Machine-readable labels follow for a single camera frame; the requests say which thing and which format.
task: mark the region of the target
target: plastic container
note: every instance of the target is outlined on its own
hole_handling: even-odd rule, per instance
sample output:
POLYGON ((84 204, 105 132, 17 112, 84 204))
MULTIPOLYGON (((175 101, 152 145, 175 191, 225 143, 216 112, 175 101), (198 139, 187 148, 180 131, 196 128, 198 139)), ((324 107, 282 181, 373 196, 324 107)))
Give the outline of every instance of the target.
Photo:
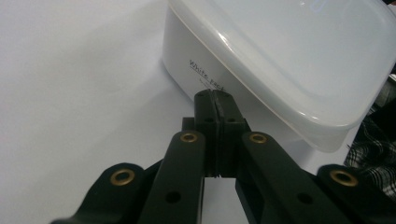
POLYGON ((169 0, 166 69, 190 98, 266 105, 308 144, 340 148, 396 61, 396 17, 379 0, 169 0))

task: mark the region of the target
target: container lid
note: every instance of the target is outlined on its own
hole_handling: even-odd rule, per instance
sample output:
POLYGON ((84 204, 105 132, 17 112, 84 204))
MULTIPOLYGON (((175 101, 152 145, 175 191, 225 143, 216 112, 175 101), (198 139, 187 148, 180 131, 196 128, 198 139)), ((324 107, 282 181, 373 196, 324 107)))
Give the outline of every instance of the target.
POLYGON ((191 32, 308 143, 338 149, 396 61, 379 0, 169 0, 191 32))

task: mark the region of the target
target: plaid fabric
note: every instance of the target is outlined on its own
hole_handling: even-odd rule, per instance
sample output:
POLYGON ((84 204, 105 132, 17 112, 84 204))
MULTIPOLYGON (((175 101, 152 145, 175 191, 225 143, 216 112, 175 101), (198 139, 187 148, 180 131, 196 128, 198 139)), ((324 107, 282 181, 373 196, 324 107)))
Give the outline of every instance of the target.
POLYGON ((366 117, 345 160, 396 202, 396 146, 366 117))

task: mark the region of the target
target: gold rivet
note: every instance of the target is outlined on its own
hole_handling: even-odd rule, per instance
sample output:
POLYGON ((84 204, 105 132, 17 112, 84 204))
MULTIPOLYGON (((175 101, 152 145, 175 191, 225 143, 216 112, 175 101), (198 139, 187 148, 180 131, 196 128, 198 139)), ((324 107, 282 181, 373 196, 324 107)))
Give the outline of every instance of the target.
POLYGON ((358 179, 352 174, 345 172, 343 170, 333 170, 330 172, 330 177, 335 182, 347 186, 347 187, 355 187, 358 185, 358 179))
POLYGON ((130 169, 120 169, 110 177, 110 182, 115 186, 124 186, 134 180, 134 171, 130 169))
POLYGON ((195 133, 183 133, 180 136, 180 140, 183 142, 195 142, 198 139, 198 136, 195 133))
POLYGON ((259 143, 259 144, 263 144, 267 141, 267 138, 259 133, 253 133, 250 135, 249 137, 250 141, 254 142, 254 143, 259 143))

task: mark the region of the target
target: white table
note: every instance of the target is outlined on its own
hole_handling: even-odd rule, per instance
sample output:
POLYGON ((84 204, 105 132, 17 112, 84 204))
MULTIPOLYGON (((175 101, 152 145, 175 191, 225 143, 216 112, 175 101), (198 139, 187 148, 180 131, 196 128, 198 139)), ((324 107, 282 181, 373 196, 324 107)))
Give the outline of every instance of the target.
MULTIPOLYGON (((162 64, 165 10, 160 0, 0 3, 0 223, 72 216, 106 168, 163 157, 193 116, 162 64)), ((279 137, 307 152, 299 162, 315 158, 279 137)), ((305 169, 342 159, 326 158, 305 169)), ((232 180, 207 179, 204 200, 203 223, 247 223, 232 180)))

